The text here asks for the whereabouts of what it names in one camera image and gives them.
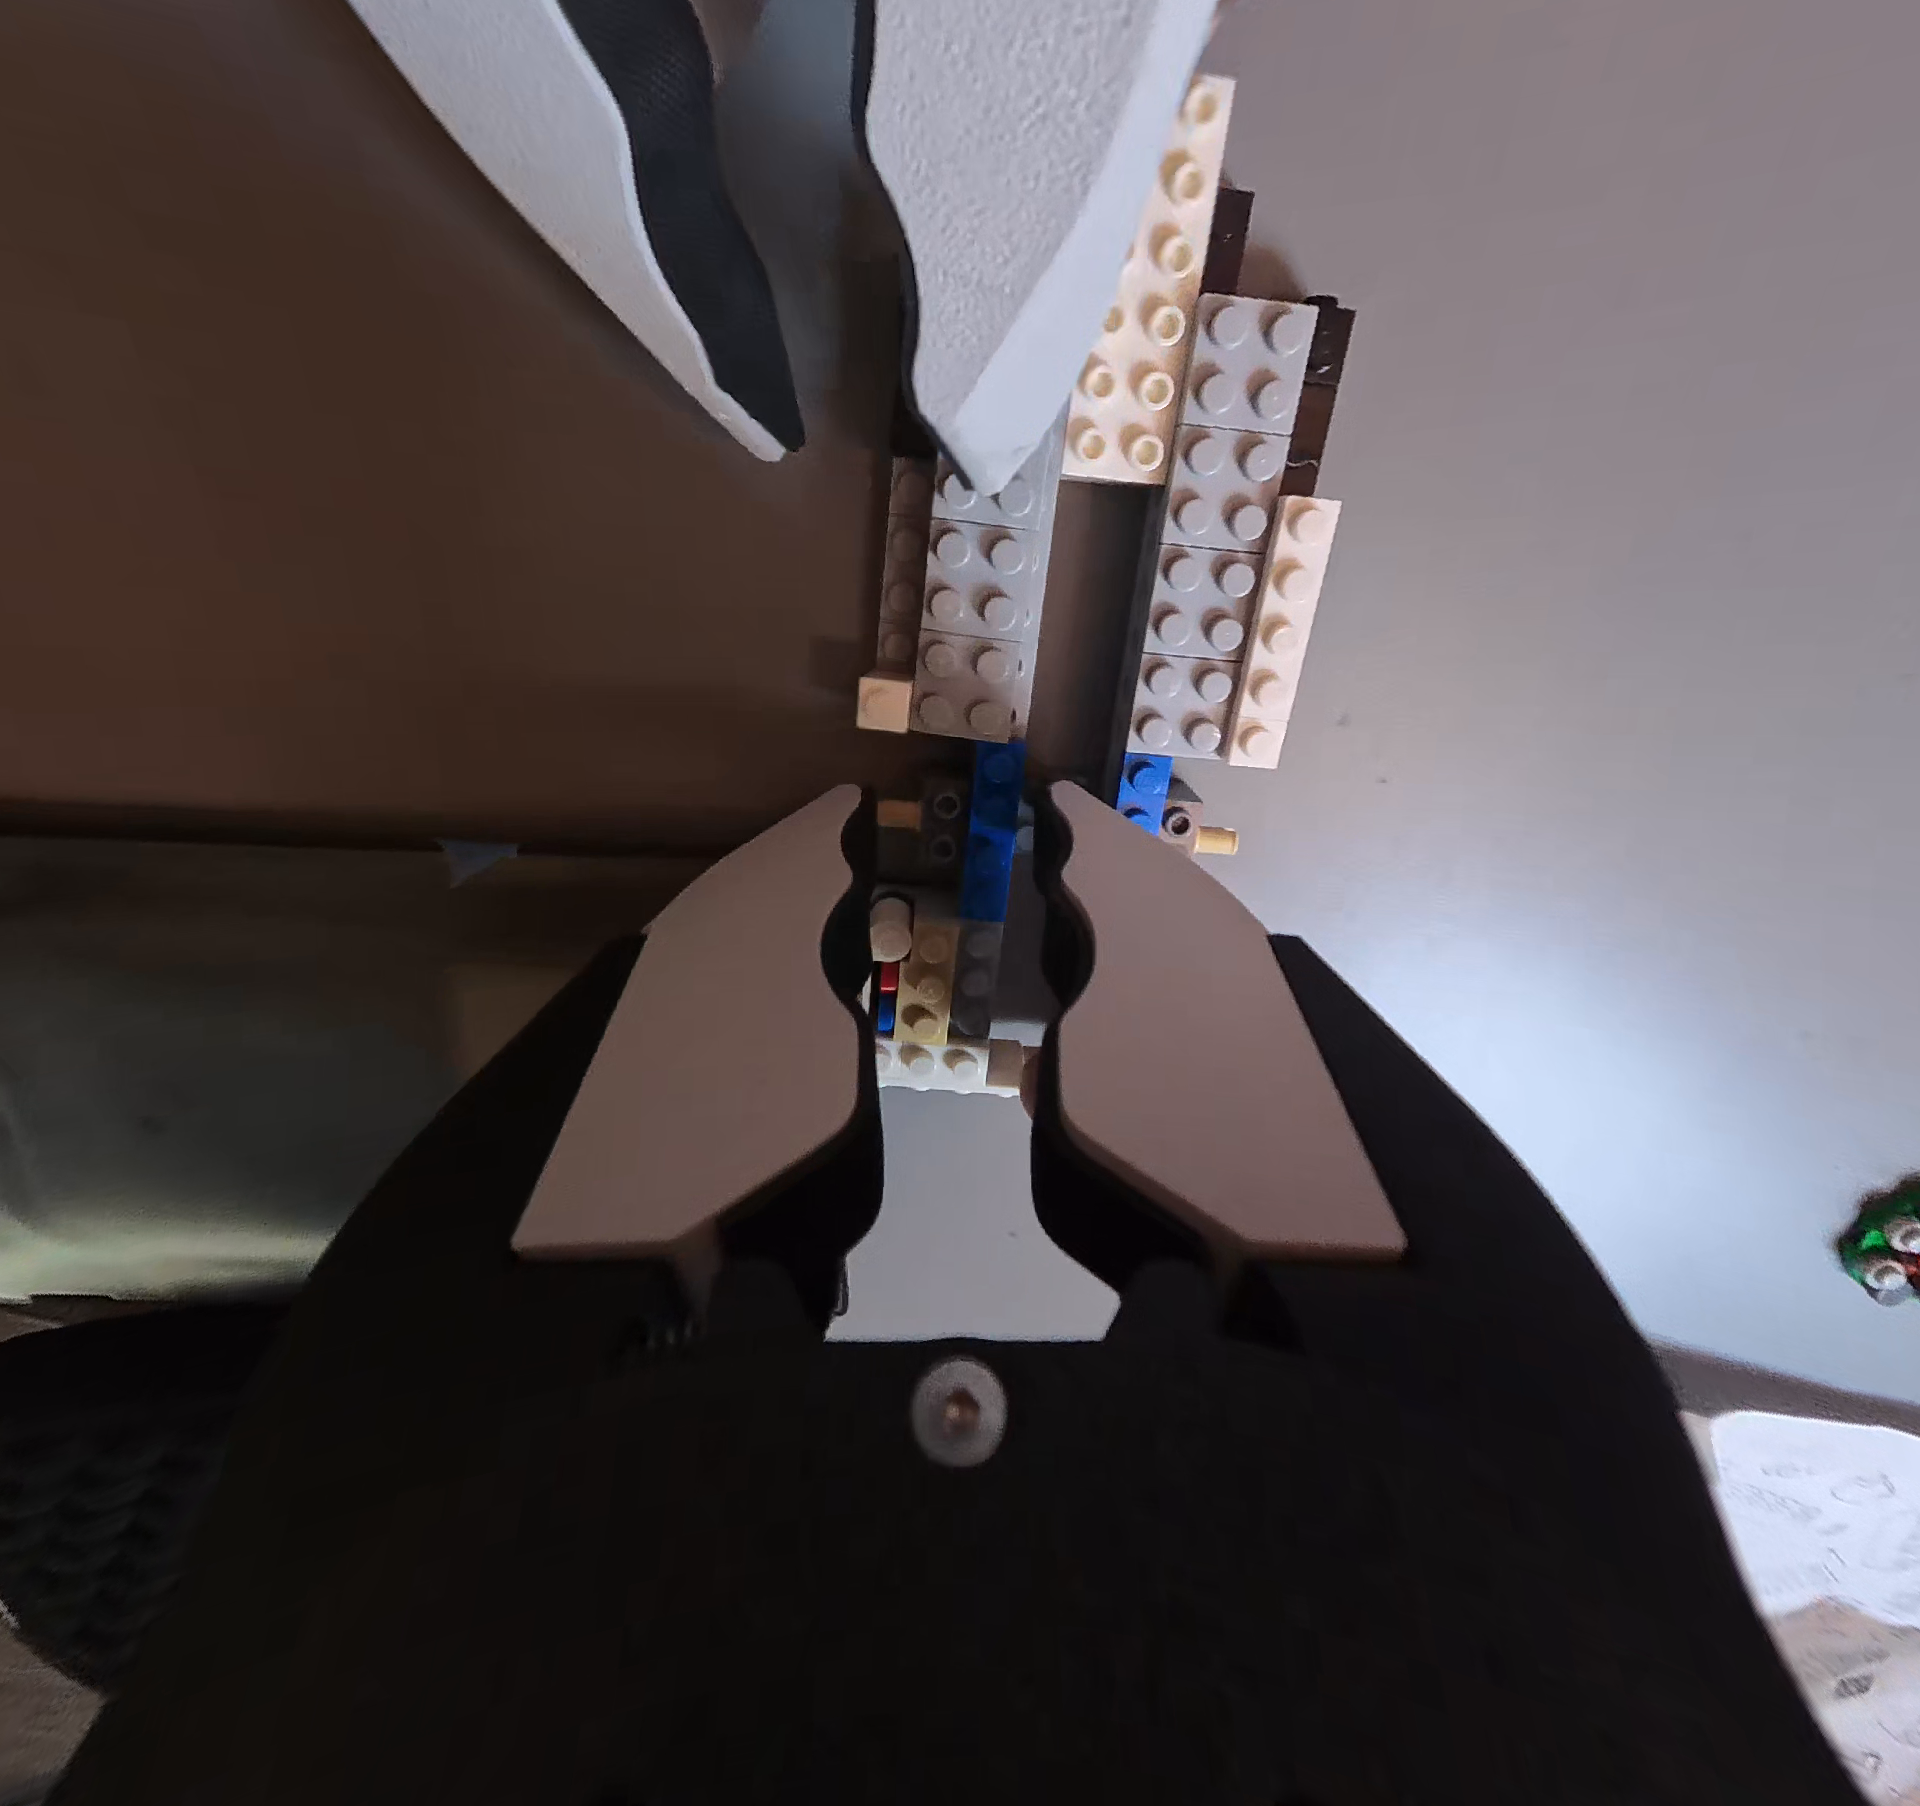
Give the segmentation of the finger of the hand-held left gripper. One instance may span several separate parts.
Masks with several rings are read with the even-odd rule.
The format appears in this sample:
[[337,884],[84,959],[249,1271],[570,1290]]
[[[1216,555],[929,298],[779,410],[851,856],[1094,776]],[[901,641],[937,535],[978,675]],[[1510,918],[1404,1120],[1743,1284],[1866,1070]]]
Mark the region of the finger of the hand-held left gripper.
[[1219,0],[861,0],[857,123],[904,241],[906,392],[984,488],[1067,404]]
[[805,440],[716,93],[767,0],[348,0],[638,346],[766,460]]

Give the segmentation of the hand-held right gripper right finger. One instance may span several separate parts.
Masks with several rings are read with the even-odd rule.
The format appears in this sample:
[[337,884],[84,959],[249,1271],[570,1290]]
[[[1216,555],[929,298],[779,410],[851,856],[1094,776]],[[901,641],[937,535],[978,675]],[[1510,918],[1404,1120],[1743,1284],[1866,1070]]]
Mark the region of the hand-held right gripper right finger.
[[1035,1210],[1123,1290],[1158,1260],[1392,1265],[1406,1241],[1260,922],[1086,788],[1038,798]]

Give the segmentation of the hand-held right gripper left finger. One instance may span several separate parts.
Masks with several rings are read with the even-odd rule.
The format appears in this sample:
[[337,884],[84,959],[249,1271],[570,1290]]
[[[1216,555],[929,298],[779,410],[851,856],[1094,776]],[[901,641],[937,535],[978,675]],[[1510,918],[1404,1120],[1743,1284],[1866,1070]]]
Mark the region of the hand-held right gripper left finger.
[[660,912],[515,1226],[532,1260],[660,1260],[694,1306],[778,1265],[822,1330],[882,1203],[875,822],[834,786]]

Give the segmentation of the grey tan lego build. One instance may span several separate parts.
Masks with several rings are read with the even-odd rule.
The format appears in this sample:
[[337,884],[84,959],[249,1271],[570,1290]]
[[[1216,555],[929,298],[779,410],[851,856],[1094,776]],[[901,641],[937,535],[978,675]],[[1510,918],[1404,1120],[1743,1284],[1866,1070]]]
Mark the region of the grey tan lego build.
[[1182,767],[1279,762],[1338,524],[1315,487],[1356,314],[1236,291],[1252,195],[1223,183],[1233,95],[1228,77],[1187,82],[1103,327],[1020,470],[985,492],[928,449],[893,460],[857,727],[965,742],[974,766],[882,803],[865,995],[883,1089],[1010,1097],[1024,1070],[994,995],[1068,481],[1150,497],[1098,781],[1119,815],[1187,856],[1236,851]]

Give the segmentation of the pile of small lego pieces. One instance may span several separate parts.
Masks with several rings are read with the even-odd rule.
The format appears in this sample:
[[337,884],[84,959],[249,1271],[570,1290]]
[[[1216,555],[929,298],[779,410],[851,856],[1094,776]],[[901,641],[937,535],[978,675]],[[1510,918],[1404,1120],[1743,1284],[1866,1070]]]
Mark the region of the pile of small lego pieces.
[[1837,1236],[1837,1265],[1874,1302],[1897,1306],[1918,1295],[1918,1173],[1867,1197]]

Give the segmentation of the pale green cloth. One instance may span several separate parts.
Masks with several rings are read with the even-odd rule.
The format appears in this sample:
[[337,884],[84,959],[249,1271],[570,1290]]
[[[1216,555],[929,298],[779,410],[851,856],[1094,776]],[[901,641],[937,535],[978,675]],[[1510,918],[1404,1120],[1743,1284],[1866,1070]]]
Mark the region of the pale green cloth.
[[4,1299],[298,1279],[457,1091],[508,868],[6,839]]

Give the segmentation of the dark mesh object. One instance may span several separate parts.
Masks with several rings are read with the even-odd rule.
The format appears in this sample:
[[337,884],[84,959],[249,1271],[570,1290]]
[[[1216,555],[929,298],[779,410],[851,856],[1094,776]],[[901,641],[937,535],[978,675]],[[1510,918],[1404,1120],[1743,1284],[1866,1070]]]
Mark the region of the dark mesh object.
[[162,1306],[4,1343],[4,1611],[91,1693],[122,1685],[168,1603],[287,1312],[285,1300]]

